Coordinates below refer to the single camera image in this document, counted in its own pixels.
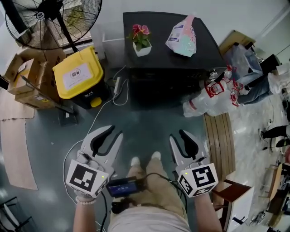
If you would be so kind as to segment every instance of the white plastic bag pile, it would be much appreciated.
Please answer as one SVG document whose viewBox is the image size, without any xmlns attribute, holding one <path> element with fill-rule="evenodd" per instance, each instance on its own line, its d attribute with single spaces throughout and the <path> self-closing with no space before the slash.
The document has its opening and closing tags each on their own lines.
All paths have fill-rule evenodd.
<svg viewBox="0 0 290 232">
<path fill-rule="evenodd" d="M 226 71 L 225 76 L 218 83 L 204 82 L 204 89 L 200 95 L 183 104 L 185 117 L 197 117 L 204 113 L 210 116 L 217 116 L 231 112 L 239 107 L 237 96 L 243 86 L 230 80 L 231 71 Z"/>
</svg>

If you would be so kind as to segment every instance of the cardboard sheet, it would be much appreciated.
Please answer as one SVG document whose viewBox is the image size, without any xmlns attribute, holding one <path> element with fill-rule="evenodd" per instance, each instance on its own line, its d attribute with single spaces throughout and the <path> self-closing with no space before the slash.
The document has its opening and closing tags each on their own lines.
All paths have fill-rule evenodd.
<svg viewBox="0 0 290 232">
<path fill-rule="evenodd" d="M 17 101 L 14 95 L 0 88 L 0 121 L 18 118 L 34 118 L 34 111 Z"/>
<path fill-rule="evenodd" d="M 4 165 L 11 185 L 38 190 L 30 166 L 25 134 L 25 119 L 1 121 Z"/>
</svg>

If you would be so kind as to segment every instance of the label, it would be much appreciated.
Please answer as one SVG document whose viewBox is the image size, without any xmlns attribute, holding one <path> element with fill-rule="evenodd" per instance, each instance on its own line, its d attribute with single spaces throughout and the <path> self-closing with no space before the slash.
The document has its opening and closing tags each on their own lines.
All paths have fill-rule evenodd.
<svg viewBox="0 0 290 232">
<path fill-rule="evenodd" d="M 21 72 L 23 70 L 25 70 L 26 67 L 26 63 L 23 63 L 19 68 L 18 68 L 18 72 Z"/>
<path fill-rule="evenodd" d="M 75 69 L 67 72 L 63 75 L 63 84 L 66 90 L 70 90 L 76 85 L 84 82 L 87 79 L 92 78 L 90 70 L 87 66 L 87 63 L 84 63 Z"/>
<path fill-rule="evenodd" d="M 38 95 L 34 96 L 34 98 L 36 98 L 37 100 L 43 100 L 44 99 L 42 96 L 38 96 Z"/>
</svg>

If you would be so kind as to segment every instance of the wooden stool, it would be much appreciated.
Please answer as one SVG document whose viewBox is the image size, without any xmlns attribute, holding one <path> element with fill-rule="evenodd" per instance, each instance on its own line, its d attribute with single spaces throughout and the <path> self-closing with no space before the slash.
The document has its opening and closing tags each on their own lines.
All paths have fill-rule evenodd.
<svg viewBox="0 0 290 232">
<path fill-rule="evenodd" d="M 260 198 L 269 198 L 270 201 L 275 197 L 278 187 L 280 185 L 280 179 L 281 179 L 281 173 L 282 173 L 282 164 L 279 166 L 276 165 L 270 165 L 270 168 L 265 168 L 267 170 L 273 170 L 273 177 L 272 177 L 272 182 L 270 186 L 270 190 L 266 193 L 268 193 L 267 196 L 259 196 Z"/>
<path fill-rule="evenodd" d="M 224 182 L 231 185 L 220 192 L 214 189 L 212 192 L 224 199 L 222 207 L 227 207 L 227 209 L 223 209 L 220 222 L 225 232 L 231 232 L 248 219 L 254 187 L 227 179 Z"/>
</svg>

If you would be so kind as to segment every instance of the yellow bin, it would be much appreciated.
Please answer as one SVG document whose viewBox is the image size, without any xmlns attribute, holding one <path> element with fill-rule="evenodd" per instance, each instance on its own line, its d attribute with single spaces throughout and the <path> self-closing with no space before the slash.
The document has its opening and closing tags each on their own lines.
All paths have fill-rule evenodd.
<svg viewBox="0 0 290 232">
<path fill-rule="evenodd" d="M 90 46 L 53 67 L 58 94 L 84 109 L 96 107 L 109 97 L 104 72 Z"/>
</svg>

